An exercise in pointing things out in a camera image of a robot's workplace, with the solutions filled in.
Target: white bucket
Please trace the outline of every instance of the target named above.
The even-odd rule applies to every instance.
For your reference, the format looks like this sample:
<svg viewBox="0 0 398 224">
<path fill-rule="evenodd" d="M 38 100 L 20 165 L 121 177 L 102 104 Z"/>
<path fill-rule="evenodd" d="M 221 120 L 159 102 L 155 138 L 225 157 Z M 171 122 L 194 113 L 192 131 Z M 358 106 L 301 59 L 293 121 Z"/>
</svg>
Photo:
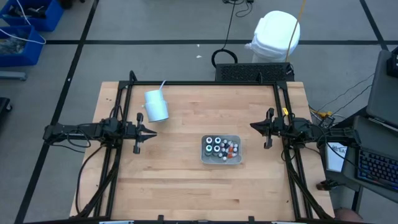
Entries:
<svg viewBox="0 0 398 224">
<path fill-rule="evenodd" d="M 269 12 L 261 18 L 252 42 L 245 46 L 254 52 L 252 63 L 284 62 L 296 21 L 294 16 L 281 11 Z M 296 48 L 299 39 L 300 24 L 297 24 L 289 55 Z"/>
</svg>

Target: clear plastic container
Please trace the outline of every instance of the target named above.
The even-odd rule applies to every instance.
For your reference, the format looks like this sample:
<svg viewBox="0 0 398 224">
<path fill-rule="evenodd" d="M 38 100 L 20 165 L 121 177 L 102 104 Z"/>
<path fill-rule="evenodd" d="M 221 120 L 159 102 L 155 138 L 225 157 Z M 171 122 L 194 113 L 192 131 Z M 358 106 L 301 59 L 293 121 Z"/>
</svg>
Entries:
<svg viewBox="0 0 398 224">
<path fill-rule="evenodd" d="M 213 140 L 210 144 L 206 143 L 206 139 L 208 137 L 211 137 Z M 215 146 L 220 145 L 220 144 L 215 143 L 216 138 L 221 138 L 221 143 L 223 142 L 224 139 L 226 139 L 227 141 L 234 142 L 234 144 L 238 144 L 237 155 L 235 157 L 227 159 L 226 161 L 224 161 L 223 158 L 215 156 L 213 153 L 211 153 L 210 156 L 207 156 L 205 153 L 207 145 L 211 145 L 213 147 L 213 150 L 214 150 Z M 227 134 L 225 134 L 225 135 L 205 135 L 201 139 L 201 149 L 200 150 L 201 150 L 200 158 L 204 164 L 238 165 L 243 160 L 243 156 L 242 156 L 243 147 L 242 147 L 241 138 L 236 135 L 227 135 Z"/>
</svg>

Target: blue crate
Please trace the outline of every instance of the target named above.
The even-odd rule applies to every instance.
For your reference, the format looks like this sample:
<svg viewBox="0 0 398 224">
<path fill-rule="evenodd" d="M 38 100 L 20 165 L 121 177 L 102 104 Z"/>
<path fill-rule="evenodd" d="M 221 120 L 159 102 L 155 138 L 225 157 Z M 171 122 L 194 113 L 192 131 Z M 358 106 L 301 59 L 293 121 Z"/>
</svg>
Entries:
<svg viewBox="0 0 398 224">
<path fill-rule="evenodd" d="M 46 19 L 32 18 L 27 19 L 35 27 L 37 31 L 54 31 L 58 21 L 61 19 L 63 9 L 57 0 L 19 0 L 22 6 L 29 5 L 32 7 L 49 6 L 45 12 Z M 0 11 L 0 18 L 4 19 L 10 26 L 28 25 L 23 17 L 6 16 L 11 6 L 19 7 L 16 0 L 8 0 L 6 5 Z"/>
<path fill-rule="evenodd" d="M 32 26 L 0 27 L 4 32 L 18 37 L 29 34 L 29 40 L 43 42 L 43 38 Z M 9 36 L 0 32 L 0 39 Z M 24 50 L 20 54 L 0 54 L 0 67 L 35 65 L 39 60 L 43 45 L 33 42 L 26 42 Z"/>
</svg>

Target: black keyboard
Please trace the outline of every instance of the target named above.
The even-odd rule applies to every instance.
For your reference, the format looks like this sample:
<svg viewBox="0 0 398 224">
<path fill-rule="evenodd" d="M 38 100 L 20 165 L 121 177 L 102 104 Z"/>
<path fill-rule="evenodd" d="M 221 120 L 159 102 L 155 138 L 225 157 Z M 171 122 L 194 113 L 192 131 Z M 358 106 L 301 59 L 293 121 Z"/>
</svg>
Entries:
<svg viewBox="0 0 398 224">
<path fill-rule="evenodd" d="M 359 150 L 356 178 L 398 191 L 398 161 Z"/>
</svg>

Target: wooden tabletop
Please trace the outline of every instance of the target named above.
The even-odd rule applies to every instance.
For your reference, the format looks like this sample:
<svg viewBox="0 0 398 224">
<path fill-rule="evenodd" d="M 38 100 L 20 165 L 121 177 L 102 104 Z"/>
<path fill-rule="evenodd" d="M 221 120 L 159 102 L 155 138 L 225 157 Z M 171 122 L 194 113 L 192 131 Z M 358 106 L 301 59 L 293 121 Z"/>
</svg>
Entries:
<svg viewBox="0 0 398 224">
<path fill-rule="evenodd" d="M 117 82 L 104 82 L 99 93 L 94 122 L 109 116 Z M 310 119 L 303 84 L 288 83 L 292 111 Z M 161 123 L 148 123 L 144 92 L 158 86 L 134 86 L 128 120 L 144 114 L 147 128 L 158 136 L 141 144 L 133 154 L 134 141 L 124 140 L 112 219 L 156 220 L 294 220 L 285 163 L 280 158 L 282 142 L 273 137 L 273 147 L 264 149 L 265 138 L 249 123 L 265 119 L 275 107 L 271 86 L 164 86 L 169 116 Z M 238 166 L 206 165 L 200 159 L 201 137 L 205 134 L 236 134 L 242 140 L 243 162 Z M 86 150 L 85 159 L 98 147 Z M 98 188 L 103 149 L 86 165 L 80 185 L 82 208 Z M 302 149 L 302 161 L 309 191 L 329 215 L 333 208 L 329 193 L 315 184 L 325 180 L 320 156 Z M 301 215 L 302 196 L 297 189 Z M 108 193 L 104 195 L 102 214 Z"/>
</svg>

